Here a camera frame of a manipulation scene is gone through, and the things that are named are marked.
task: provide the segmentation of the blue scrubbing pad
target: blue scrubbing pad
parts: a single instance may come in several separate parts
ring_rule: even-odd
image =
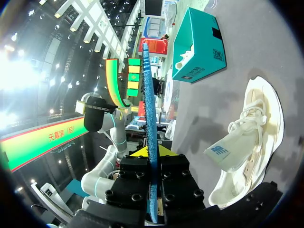
[[[148,136],[148,153],[151,165],[151,187],[149,208],[151,219],[157,222],[157,131],[156,131],[156,111],[154,100],[154,89],[149,59],[148,44],[143,44],[143,83],[145,93],[145,109]]]

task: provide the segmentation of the white sneaker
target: white sneaker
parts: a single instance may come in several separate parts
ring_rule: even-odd
[[[258,99],[263,100],[267,116],[266,124],[262,126],[262,139],[258,140],[252,154],[240,168],[229,173],[222,170],[219,181],[209,196],[211,206],[218,205],[220,208],[230,206],[257,187],[264,178],[272,153],[283,140],[284,119],[280,101],[273,87],[259,76],[250,80],[247,85],[244,108]],[[228,128],[229,133],[240,127],[240,123],[242,124],[241,118],[231,123]]]

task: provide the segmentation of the light fixture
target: light fixture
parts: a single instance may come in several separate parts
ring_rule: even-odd
[[[15,33],[12,37],[11,37],[12,41],[16,41],[17,40],[17,33]]]
[[[0,113],[0,129],[5,128],[7,125],[13,124],[17,120],[17,116],[14,113],[7,115],[6,113]]]
[[[20,57],[24,56],[24,50],[19,50],[19,51],[18,51],[18,55],[19,55]]]
[[[12,47],[12,46],[10,46],[10,45],[4,45],[4,48],[5,48],[5,50],[7,50],[7,51],[11,51],[11,52],[15,51],[15,48]]]
[[[44,81],[44,80],[46,79],[46,75],[47,75],[47,74],[46,74],[45,71],[42,71],[42,72],[41,72],[41,80],[42,80],[42,81]]]
[[[43,5],[44,3],[46,3],[47,0],[40,0],[39,4]]]
[[[32,16],[34,14],[35,10],[31,10],[30,12],[28,12],[28,16]]]
[[[54,79],[54,78],[51,79],[50,82],[49,82],[49,85],[50,85],[50,86],[54,86],[55,84],[56,84],[55,79]]]

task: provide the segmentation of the green banner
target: green banner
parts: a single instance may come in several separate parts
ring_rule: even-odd
[[[1,139],[1,152],[7,159],[9,169],[15,171],[87,132],[84,118],[78,117]]]

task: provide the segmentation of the bolt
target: bolt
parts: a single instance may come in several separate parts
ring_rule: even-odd
[[[171,176],[171,173],[170,173],[170,172],[165,172],[165,173],[163,174],[163,177],[164,177],[165,179],[168,179],[170,176]]]
[[[137,173],[136,173],[136,177],[137,177],[138,179],[141,179],[142,177],[144,177],[144,173],[143,173],[143,172],[137,172]]]
[[[165,199],[167,202],[172,202],[174,200],[175,196],[173,194],[168,194],[165,196]]]
[[[105,196],[108,198],[108,197],[111,197],[114,195],[114,192],[112,190],[107,190],[105,191]]]
[[[118,177],[122,178],[125,175],[125,171],[119,171],[118,172]]]
[[[138,201],[141,201],[143,199],[143,197],[141,196],[141,194],[133,194],[131,199],[134,201],[134,202],[138,202]]]
[[[187,177],[187,176],[190,175],[190,171],[189,171],[189,170],[184,170],[184,171],[182,172],[182,175],[183,175],[184,177]]]
[[[256,206],[256,210],[260,210],[263,205],[264,205],[263,202],[258,202]]]
[[[203,196],[203,194],[204,194],[204,191],[202,189],[196,189],[193,193],[195,198],[201,197],[201,196]]]

